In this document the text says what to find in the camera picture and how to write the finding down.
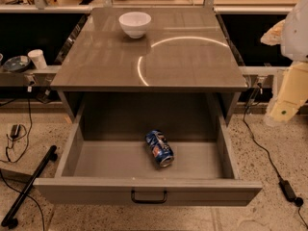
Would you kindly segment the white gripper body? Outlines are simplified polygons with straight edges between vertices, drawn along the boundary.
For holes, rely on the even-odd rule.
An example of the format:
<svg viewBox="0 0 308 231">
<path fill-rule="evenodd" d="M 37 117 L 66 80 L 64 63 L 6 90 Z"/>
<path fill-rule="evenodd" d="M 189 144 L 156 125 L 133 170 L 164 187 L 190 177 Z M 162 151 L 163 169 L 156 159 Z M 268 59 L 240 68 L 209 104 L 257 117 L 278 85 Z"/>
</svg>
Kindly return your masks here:
<svg viewBox="0 0 308 231">
<path fill-rule="evenodd" d="M 308 61 L 308 0 L 299 0 L 286 16 L 280 48 L 292 61 Z"/>
</svg>

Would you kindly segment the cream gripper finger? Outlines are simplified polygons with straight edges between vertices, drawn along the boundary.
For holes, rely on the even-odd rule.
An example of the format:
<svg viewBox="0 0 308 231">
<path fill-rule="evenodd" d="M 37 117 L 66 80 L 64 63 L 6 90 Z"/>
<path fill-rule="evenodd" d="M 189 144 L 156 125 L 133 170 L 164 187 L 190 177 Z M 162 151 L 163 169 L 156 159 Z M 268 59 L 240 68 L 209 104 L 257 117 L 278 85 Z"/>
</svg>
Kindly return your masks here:
<svg viewBox="0 0 308 231">
<path fill-rule="evenodd" d="M 285 20 L 281 20 L 273 25 L 266 33 L 262 35 L 261 42 L 269 46 L 280 44 L 284 24 Z"/>
<path fill-rule="evenodd" d="M 279 92 L 267 107 L 264 122 L 271 127 L 290 121 L 308 100 L 308 64 L 294 62 L 284 70 Z"/>
</svg>

